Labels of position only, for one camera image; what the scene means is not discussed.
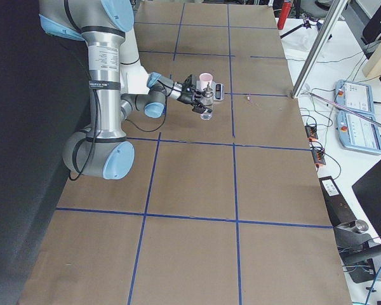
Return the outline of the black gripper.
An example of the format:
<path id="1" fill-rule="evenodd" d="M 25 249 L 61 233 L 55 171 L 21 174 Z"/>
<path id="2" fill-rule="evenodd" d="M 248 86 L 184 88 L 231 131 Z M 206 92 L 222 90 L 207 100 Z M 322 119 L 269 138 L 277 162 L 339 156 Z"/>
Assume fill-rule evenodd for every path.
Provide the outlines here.
<path id="1" fill-rule="evenodd" d="M 177 100 L 183 104 L 192 105 L 192 111 L 203 114 L 203 113 L 212 113 L 212 109 L 206 107 L 201 103 L 201 99 L 205 98 L 205 91 L 196 90 L 194 93 L 186 93 L 181 90 L 180 96 Z"/>

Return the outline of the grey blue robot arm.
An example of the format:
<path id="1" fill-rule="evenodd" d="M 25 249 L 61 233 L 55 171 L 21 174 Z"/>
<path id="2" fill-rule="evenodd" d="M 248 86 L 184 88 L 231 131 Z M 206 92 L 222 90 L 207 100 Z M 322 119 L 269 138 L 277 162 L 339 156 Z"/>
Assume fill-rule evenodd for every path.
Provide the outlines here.
<path id="1" fill-rule="evenodd" d="M 88 48 L 91 122 L 68 139 L 62 154 L 77 175 L 122 179 L 128 174 L 135 149 L 121 125 L 133 111 L 160 118 L 172 98 L 211 114 L 207 91 L 193 76 L 176 82 L 141 65 L 129 1 L 41 1 L 39 17 L 45 33 L 84 41 Z"/>

